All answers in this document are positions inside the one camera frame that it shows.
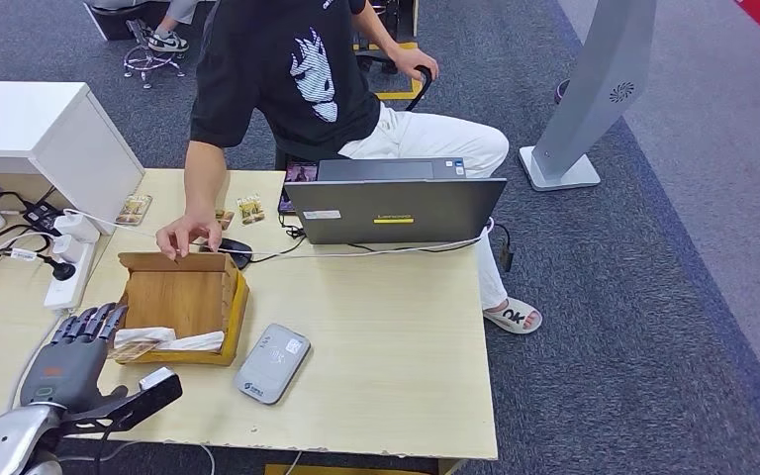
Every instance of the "hand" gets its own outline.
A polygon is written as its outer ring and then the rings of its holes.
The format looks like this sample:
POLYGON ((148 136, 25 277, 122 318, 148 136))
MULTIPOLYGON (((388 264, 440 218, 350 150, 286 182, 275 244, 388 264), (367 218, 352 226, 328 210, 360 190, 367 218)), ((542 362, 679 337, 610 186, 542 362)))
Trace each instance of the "hand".
POLYGON ((196 238, 206 238, 208 247, 217 252, 223 239, 223 229, 217 223, 214 212, 188 213, 178 220, 158 230, 155 243, 161 253, 175 260, 176 251, 182 257, 188 255, 188 247, 196 238))
POLYGON ((422 80, 421 73, 416 70, 416 66, 426 66, 432 72, 432 79, 438 79, 438 62, 418 48, 403 49, 398 47, 392 54, 389 54, 389 58, 395 61, 399 71, 416 81, 422 80))

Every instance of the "white graphic print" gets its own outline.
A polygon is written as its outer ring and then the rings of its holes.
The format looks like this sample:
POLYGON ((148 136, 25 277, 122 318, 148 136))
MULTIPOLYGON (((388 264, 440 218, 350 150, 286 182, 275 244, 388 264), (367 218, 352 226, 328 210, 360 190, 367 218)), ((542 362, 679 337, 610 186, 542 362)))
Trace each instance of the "white graphic print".
POLYGON ((299 44, 301 63, 293 54, 290 75, 296 81, 302 97, 313 106, 316 116, 325 122, 336 122, 337 107, 333 101, 333 80, 325 44, 313 28, 310 40, 296 39, 299 44))

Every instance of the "gray carpet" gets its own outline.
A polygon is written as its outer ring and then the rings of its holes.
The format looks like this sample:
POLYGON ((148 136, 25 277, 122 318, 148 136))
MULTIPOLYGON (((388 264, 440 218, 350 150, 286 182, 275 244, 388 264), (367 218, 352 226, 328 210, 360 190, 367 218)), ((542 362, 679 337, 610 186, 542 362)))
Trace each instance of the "gray carpet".
MULTIPOLYGON (((419 110, 483 122, 512 141, 498 170, 511 181, 496 218, 518 254, 505 281, 546 316, 527 337, 486 325, 500 460, 462 473, 760 474, 760 365, 628 127, 617 123, 594 147, 605 180, 596 188, 535 193, 515 162, 517 148, 539 137, 552 86, 576 52, 563 12, 554 0, 421 3, 420 43, 442 73, 419 110)), ((127 46, 100 42, 76 3, 0 0, 0 19, 14 33, 0 36, 0 79, 85 80, 146 166, 181 166, 192 77, 168 74, 142 91, 119 70, 127 46), (21 35, 29 24, 39 28, 31 44, 21 35)), ((260 118, 230 162, 271 166, 260 118)), ((64 449, 93 448, 74 441, 64 449)), ((259 474, 265 461, 292 459, 224 448, 216 456, 218 474, 259 474)), ((207 459, 197 447, 153 444, 104 465, 104 473, 129 470, 207 473, 207 459)))
MULTIPOLYGON (((596 1, 559 3, 586 36, 596 1)), ((760 360, 760 26, 729 0, 658 2, 625 118, 760 360)))

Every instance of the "open box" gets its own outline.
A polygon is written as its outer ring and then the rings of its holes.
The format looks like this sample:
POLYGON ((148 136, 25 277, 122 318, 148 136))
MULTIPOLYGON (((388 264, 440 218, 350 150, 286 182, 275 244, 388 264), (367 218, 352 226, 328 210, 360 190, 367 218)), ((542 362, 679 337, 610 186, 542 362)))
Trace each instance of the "open box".
POLYGON ((122 329, 168 327, 177 338, 225 333, 219 351, 151 350, 126 362, 232 364, 248 287, 227 254, 191 252, 172 261, 160 252, 122 252, 118 258, 130 270, 121 297, 130 306, 122 329))

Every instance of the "computer mouse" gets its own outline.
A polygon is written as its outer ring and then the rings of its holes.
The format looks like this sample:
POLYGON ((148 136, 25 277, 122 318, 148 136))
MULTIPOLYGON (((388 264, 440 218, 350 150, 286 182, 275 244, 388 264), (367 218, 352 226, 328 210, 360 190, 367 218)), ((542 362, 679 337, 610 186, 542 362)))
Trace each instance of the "computer mouse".
MULTIPOLYGON (((220 242, 220 250, 219 252, 224 252, 232 257, 232 260, 235 262, 235 265, 238 269, 243 270, 248 264, 251 262, 251 254, 240 254, 238 252, 226 252, 225 249, 228 250, 238 250, 242 252, 251 252, 251 247, 248 245, 236 241, 234 239, 226 239, 224 238, 220 242)), ((211 252, 211 249, 208 247, 207 244, 203 244, 200 246, 199 250, 201 252, 211 252)))

